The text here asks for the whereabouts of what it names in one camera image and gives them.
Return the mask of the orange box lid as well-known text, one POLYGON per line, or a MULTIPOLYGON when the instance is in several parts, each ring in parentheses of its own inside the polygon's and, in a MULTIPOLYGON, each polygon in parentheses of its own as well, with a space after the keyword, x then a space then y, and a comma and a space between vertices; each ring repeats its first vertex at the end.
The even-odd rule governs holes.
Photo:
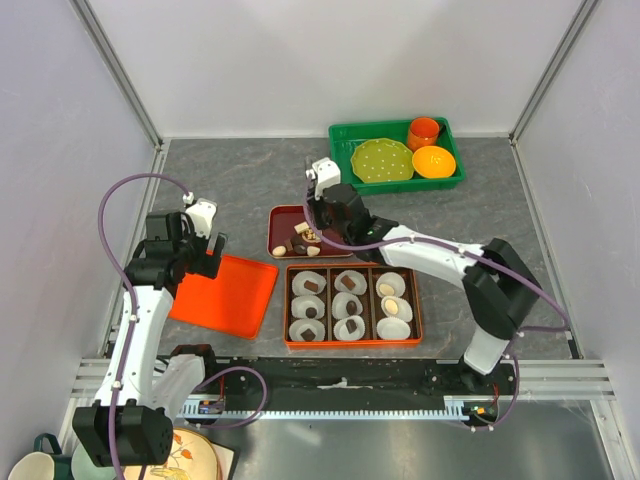
POLYGON ((225 255, 216 278, 185 276, 169 318, 253 340, 261 328, 278 273, 274 265, 225 255))

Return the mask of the dark red lacquer tray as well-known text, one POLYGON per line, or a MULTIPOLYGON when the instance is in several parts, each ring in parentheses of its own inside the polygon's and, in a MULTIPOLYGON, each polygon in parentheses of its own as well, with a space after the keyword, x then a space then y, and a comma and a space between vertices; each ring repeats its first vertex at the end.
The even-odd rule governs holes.
POLYGON ((350 252, 327 244, 309 228, 301 205, 279 205, 271 210, 267 231, 267 251, 275 259, 342 258, 351 256, 350 252), (319 247, 320 253, 315 257, 298 255, 293 250, 293 247, 297 244, 319 247), (280 245, 286 247, 287 253, 282 257, 274 257, 272 250, 280 245))

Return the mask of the brown bar chocolate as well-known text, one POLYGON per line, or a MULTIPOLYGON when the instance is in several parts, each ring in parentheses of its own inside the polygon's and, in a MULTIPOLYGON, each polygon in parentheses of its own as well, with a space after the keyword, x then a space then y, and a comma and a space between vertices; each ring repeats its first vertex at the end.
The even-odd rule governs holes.
POLYGON ((306 281, 304 287, 312 292, 319 292, 321 290, 321 287, 312 281, 306 281))

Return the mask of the white oval chocolate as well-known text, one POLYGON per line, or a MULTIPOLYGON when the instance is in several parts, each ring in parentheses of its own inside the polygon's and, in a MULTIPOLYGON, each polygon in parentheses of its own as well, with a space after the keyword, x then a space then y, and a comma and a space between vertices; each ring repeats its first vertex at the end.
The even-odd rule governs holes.
POLYGON ((394 296, 395 290, 392 286, 387 284, 381 284, 379 286, 379 292, 382 296, 394 296))
POLYGON ((399 307, 394 300, 391 300, 391 299, 386 300, 384 303, 384 306, 390 315, 396 315, 399 311, 399 307))

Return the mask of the dark brown square chocolate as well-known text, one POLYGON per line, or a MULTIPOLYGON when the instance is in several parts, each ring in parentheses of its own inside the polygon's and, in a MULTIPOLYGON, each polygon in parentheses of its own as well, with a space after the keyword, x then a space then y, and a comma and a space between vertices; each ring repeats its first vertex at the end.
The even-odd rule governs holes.
POLYGON ((346 323, 346 328, 349 334, 353 334, 359 330, 359 325, 354 321, 349 321, 346 323))

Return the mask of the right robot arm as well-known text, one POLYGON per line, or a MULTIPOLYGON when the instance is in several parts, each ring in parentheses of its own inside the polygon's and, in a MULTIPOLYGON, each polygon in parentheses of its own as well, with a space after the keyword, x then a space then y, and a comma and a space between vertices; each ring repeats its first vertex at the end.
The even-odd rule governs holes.
POLYGON ((324 190, 310 184, 305 208, 313 227, 334 232, 340 238, 336 246, 359 259, 411 269, 463 290, 476 327, 458 381, 473 394, 493 383, 493 370, 542 294, 508 242, 495 238, 487 245, 464 244, 420 234, 372 215, 349 184, 324 190))

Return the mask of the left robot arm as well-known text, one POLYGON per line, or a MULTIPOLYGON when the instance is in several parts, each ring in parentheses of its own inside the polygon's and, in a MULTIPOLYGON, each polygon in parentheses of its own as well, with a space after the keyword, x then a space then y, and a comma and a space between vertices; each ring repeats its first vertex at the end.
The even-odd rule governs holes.
POLYGON ((181 345, 166 370, 155 364, 164 324, 188 274, 217 276, 223 234, 212 233, 215 203, 147 215, 146 236, 126 265, 122 326, 107 373, 92 404, 78 408, 72 427, 97 467, 159 465, 172 445, 173 422, 193 390, 219 382, 211 347, 181 345))

